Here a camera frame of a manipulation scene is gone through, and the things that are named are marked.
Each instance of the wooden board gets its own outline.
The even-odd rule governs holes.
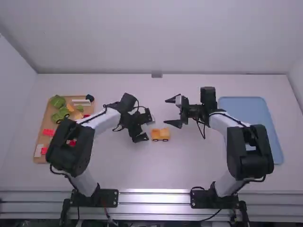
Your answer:
[[[71,100],[72,99],[85,99],[85,96],[63,96],[66,100],[66,103],[71,103]],[[35,149],[34,149],[34,155],[33,155],[33,158],[34,158],[34,163],[46,163],[46,160],[45,160],[45,155],[41,155],[40,157],[35,157],[35,152],[36,152],[36,147],[37,145],[40,145],[40,144],[43,144],[43,147],[48,147],[50,142],[51,142],[51,139],[52,137],[50,136],[45,136],[42,134],[43,132],[43,129],[54,129],[56,130],[57,127],[58,127],[58,124],[55,124],[52,122],[52,119],[51,119],[51,116],[55,113],[58,112],[58,109],[56,109],[54,106],[52,106],[50,104],[50,100],[51,98],[48,100],[48,103],[47,103],[47,106],[46,106],[46,110],[45,110],[45,113],[44,113],[44,116],[43,116],[43,120],[42,120],[42,123],[41,123],[41,127],[40,127],[40,130],[39,130],[39,134],[38,134],[38,139],[37,139],[37,142],[36,142],[36,145],[35,145]],[[74,106],[74,112],[71,113],[70,115],[70,119],[73,120],[74,116],[77,115],[77,114],[82,114],[82,115],[85,115],[85,114],[93,114],[94,113],[94,109],[95,109],[95,102],[94,101],[91,106],[84,106],[84,112],[80,112],[76,109],[76,106]]]

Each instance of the small object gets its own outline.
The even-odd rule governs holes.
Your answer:
[[[55,134],[55,130],[54,129],[43,129],[42,134],[45,136],[53,137],[53,135]]]
[[[41,155],[45,155],[47,153],[47,148],[41,148]]]
[[[164,142],[170,140],[170,131],[168,128],[164,129],[152,129],[151,130],[151,139],[152,141],[162,140]]]
[[[76,142],[77,142],[76,140],[71,140],[70,143],[69,143],[69,145],[71,147],[74,147],[76,145]]]
[[[76,105],[91,106],[91,103],[88,99],[72,99],[71,102],[74,106]]]
[[[69,117],[70,116],[70,112],[68,111],[68,109],[64,106],[62,106],[60,109],[59,109],[59,113],[61,116],[63,117]]]
[[[51,98],[50,103],[57,109],[61,108],[62,106],[65,105],[65,98],[55,95]]]
[[[56,124],[60,124],[61,121],[64,120],[65,117],[69,117],[70,116],[70,112],[68,111],[68,109],[64,106],[62,106],[59,109],[58,113],[55,113],[51,116],[52,121]]]
[[[79,119],[82,119],[83,118],[83,115],[82,114],[77,114],[74,116],[74,120],[79,120]]]
[[[90,101],[90,103],[92,103],[93,101],[95,101],[94,96],[92,96],[92,95],[90,95],[90,94],[87,94],[87,95],[85,96],[85,99],[88,99],[88,100]]]
[[[69,104],[69,103],[66,104],[66,108],[68,109],[69,112],[74,112],[74,110],[75,110],[75,109],[72,107],[72,105]]]
[[[37,144],[34,157],[41,157],[41,149],[43,146],[43,144]]]
[[[80,112],[84,112],[84,108],[82,105],[78,105],[77,110],[79,110]]]

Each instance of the blue mat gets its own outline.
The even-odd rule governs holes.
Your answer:
[[[221,97],[218,100],[218,106],[240,121],[249,124],[263,124],[268,133],[274,163],[279,165],[284,162],[279,139],[266,101],[263,98]]]

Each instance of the white block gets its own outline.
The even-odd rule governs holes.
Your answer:
[[[71,103],[73,105],[82,105],[82,106],[90,106],[91,103],[88,99],[72,99]]]
[[[43,144],[38,144],[37,145],[34,157],[41,157],[42,147],[43,147]]]

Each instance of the white wall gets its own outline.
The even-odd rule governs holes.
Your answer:
[[[40,73],[287,72],[302,0],[2,0],[0,24]]]
[[[0,166],[21,123],[35,77],[36,72],[0,34]]]
[[[296,62],[288,74],[288,80],[293,88],[294,95],[303,112],[303,59]]]

